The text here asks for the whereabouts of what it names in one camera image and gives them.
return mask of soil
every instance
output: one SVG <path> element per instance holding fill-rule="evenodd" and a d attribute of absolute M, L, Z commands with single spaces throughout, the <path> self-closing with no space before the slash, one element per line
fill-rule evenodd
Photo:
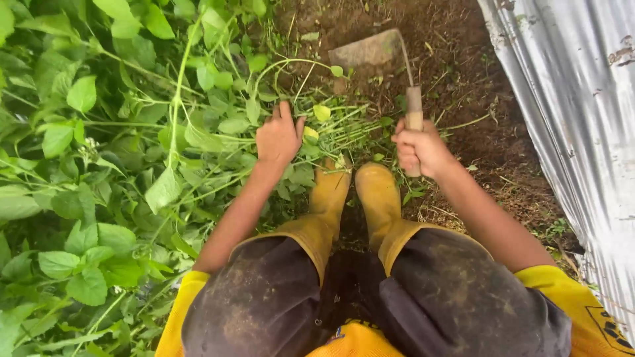
<path fill-rule="evenodd" d="M 448 147 L 476 180 L 529 230 L 541 235 L 563 218 L 551 188 L 542 175 L 537 154 L 498 63 L 485 21 L 475 0 L 286 0 L 276 15 L 279 33 L 300 43 L 297 57 L 328 63 L 328 51 L 384 30 L 398 28 L 404 38 L 415 85 L 422 89 L 424 116 L 438 121 L 447 133 Z M 316 41 L 301 36 L 318 32 Z M 311 64 L 294 63 L 293 73 L 304 78 Z M 403 115 L 399 97 L 409 86 L 403 59 L 382 67 L 360 66 L 350 81 L 334 79 L 328 69 L 315 68 L 308 85 L 328 83 L 336 94 L 367 98 L 372 118 Z M 454 129 L 478 118 L 477 123 Z M 358 163 L 371 160 L 357 157 Z M 403 216 L 465 231 L 433 182 L 425 195 L 403 207 Z M 408 188 L 402 185 L 402 197 Z M 354 188 L 349 193 L 338 248 L 365 250 L 366 224 Z M 572 234 L 565 234 L 565 250 L 579 250 Z M 554 248 L 553 242 L 544 242 Z"/>

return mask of person's left hand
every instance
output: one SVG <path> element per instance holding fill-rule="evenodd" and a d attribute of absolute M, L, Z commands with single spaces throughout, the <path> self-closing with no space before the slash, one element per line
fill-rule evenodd
<path fill-rule="evenodd" d="M 258 161 L 270 169 L 284 170 L 300 150 L 306 119 L 301 117 L 294 126 L 289 103 L 275 106 L 273 115 L 256 130 Z"/>

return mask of corrugated metal sheet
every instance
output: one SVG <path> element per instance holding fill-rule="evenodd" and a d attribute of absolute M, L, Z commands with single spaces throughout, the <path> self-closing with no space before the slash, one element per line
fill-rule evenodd
<path fill-rule="evenodd" d="M 635 1 L 478 1 L 582 275 L 635 342 Z"/>

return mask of dirty shorts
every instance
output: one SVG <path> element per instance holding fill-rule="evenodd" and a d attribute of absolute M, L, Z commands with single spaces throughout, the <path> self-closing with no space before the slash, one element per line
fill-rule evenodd
<path fill-rule="evenodd" d="M 477 243 L 419 230 L 386 277 L 374 253 L 331 256 L 324 286 L 293 239 L 256 239 L 208 280 L 185 318 L 186 356 L 305 356 L 351 319 L 406 356 L 571 351 L 571 320 Z"/>

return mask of rubber boot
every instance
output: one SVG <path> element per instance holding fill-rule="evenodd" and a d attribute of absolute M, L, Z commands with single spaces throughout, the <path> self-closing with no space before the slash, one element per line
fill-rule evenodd
<path fill-rule="evenodd" d="M 326 159 L 322 167 L 315 169 L 316 185 L 309 194 L 309 214 L 284 223 L 272 233 L 247 239 L 240 245 L 266 237 L 292 238 L 313 261 L 322 286 L 331 245 L 339 237 L 342 210 L 351 186 L 350 169 L 327 173 L 334 170 L 337 169 L 332 159 Z"/>
<path fill-rule="evenodd" d="M 391 275 L 392 265 L 401 249 L 420 229 L 442 229 L 472 239 L 435 224 L 402 219 L 397 182 L 384 165 L 363 165 L 355 174 L 355 188 L 366 214 L 370 249 L 377 252 L 386 276 Z"/>

